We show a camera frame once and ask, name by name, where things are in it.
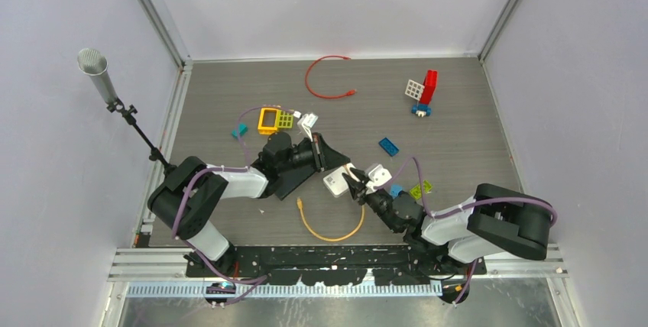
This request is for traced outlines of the white square switch box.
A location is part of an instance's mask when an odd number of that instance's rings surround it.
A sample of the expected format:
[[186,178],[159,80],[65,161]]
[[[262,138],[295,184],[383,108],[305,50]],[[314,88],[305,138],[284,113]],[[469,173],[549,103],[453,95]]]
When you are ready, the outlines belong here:
[[333,170],[328,175],[324,176],[322,181],[325,188],[335,197],[339,198],[348,192],[348,184],[343,178],[343,173],[347,173],[349,176],[352,176],[351,168],[354,168],[353,163],[347,163],[343,166],[338,167]]

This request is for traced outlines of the black network switch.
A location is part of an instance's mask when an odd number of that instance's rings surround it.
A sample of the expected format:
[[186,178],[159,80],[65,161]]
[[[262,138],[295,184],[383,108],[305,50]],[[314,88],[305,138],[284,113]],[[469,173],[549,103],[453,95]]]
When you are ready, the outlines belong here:
[[274,193],[275,196],[280,200],[285,199],[316,172],[317,170],[312,167],[301,167],[282,172],[280,185]]

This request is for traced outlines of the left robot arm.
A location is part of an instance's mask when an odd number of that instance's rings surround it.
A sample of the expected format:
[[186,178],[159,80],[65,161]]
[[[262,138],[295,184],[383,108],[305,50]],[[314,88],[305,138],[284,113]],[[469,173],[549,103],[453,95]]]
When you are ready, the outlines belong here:
[[315,173],[334,170],[350,158],[330,147],[320,133],[294,144],[286,132],[272,134],[248,167],[208,165],[190,156],[172,167],[149,195],[147,208],[180,240],[202,253],[217,277],[235,261],[232,243],[211,223],[218,202],[230,198],[285,199]]

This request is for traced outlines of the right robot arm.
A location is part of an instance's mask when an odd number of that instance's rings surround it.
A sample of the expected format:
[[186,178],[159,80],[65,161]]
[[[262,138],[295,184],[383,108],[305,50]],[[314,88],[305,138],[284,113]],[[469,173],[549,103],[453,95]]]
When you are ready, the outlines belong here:
[[447,274],[503,251],[532,261],[546,259],[557,213],[541,199],[482,183],[464,202],[427,214],[405,191],[392,196],[375,189],[361,170],[352,168],[342,177],[354,201],[368,206],[413,251],[434,254],[437,266]]

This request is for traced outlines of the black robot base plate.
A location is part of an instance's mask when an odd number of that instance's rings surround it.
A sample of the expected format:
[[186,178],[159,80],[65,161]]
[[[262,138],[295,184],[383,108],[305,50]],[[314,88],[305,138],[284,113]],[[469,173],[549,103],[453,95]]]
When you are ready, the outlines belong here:
[[445,248],[409,245],[234,246],[208,268],[192,251],[185,255],[188,277],[222,273],[275,286],[356,286],[372,276],[378,286],[423,285],[465,277],[472,269],[450,258]]

